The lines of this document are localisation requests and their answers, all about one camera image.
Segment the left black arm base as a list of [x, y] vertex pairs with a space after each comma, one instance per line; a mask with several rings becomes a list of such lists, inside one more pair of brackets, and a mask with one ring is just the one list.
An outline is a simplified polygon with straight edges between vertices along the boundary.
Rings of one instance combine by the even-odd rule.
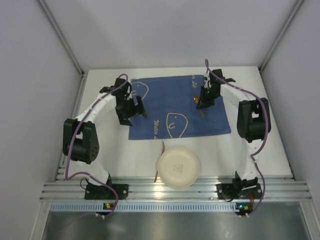
[[[128, 184], [112, 183], [112, 180], [109, 178], [107, 185], [113, 188], [119, 200], [124, 200], [128, 197]], [[85, 200], [116, 200], [116, 195], [112, 190], [103, 185], [92, 184], [87, 178], [80, 180], [80, 187], [85, 190]]]

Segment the cream ceramic plate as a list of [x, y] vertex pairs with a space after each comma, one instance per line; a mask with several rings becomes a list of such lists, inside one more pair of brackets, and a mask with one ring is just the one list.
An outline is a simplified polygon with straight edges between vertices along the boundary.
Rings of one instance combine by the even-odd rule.
[[190, 187], [201, 173], [197, 156], [187, 148], [173, 147], [165, 150], [157, 161], [158, 177], [168, 187], [185, 189]]

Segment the brown fork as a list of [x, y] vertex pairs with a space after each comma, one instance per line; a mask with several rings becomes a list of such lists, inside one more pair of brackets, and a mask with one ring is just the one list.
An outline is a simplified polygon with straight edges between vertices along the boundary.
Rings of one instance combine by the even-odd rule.
[[[165, 150], [166, 150], [166, 146], [165, 146], [164, 141], [162, 140], [162, 141], [161, 141], [161, 154], [160, 154], [158, 160], [159, 160], [160, 157], [163, 155], [163, 153], [165, 152]], [[156, 164], [156, 173], [155, 173], [155, 177], [154, 177], [153, 182], [156, 183], [156, 182], [157, 182], [157, 179], [158, 179], [158, 162], [157, 162], [157, 164]]]

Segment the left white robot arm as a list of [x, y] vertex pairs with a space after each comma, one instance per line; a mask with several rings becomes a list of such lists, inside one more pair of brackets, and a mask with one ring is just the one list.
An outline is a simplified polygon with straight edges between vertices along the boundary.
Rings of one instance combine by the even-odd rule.
[[89, 107], [63, 123], [62, 152], [66, 156], [65, 180], [84, 175], [96, 186], [107, 186], [110, 174], [97, 159], [100, 144], [97, 127], [115, 111], [119, 124], [132, 126], [131, 118], [147, 118], [141, 96], [132, 98], [132, 84], [127, 74], [119, 75], [112, 86], [104, 86]]

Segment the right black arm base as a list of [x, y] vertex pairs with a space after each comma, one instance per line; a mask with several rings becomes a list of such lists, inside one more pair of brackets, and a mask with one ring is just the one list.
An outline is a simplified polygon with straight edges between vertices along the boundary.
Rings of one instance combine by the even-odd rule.
[[232, 202], [233, 200], [249, 200], [261, 199], [262, 188], [258, 183], [258, 177], [254, 178], [241, 178], [236, 171], [231, 183], [219, 183], [216, 185], [217, 196], [219, 200]]

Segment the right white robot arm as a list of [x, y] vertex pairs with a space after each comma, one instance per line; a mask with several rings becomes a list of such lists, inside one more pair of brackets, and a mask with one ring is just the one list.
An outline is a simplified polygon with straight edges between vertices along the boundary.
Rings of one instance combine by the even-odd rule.
[[234, 178], [242, 182], [254, 181], [258, 177], [258, 155], [265, 147], [271, 131], [269, 101], [235, 86], [235, 80], [225, 78], [221, 69], [208, 70], [203, 80], [204, 85], [200, 88], [196, 109], [203, 110], [214, 106], [219, 97], [236, 107], [236, 130], [242, 143]]

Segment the gold metal spoon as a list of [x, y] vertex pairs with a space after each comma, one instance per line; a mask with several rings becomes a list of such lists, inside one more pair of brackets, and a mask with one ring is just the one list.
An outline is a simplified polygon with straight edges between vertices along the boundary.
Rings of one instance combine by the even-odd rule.
[[[198, 95], [194, 95], [193, 100], [198, 104], [200, 102], [200, 97]], [[205, 115], [201, 109], [199, 110], [199, 113], [201, 118], [203, 119]]]

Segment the blue fish placemat cloth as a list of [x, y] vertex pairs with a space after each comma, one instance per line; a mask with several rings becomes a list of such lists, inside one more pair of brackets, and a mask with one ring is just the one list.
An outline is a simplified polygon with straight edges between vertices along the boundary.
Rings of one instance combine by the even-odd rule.
[[221, 97], [214, 105], [197, 109], [195, 96], [204, 86], [203, 75], [132, 79], [132, 97], [140, 96], [147, 117], [130, 118], [129, 140], [164, 140], [231, 133]]

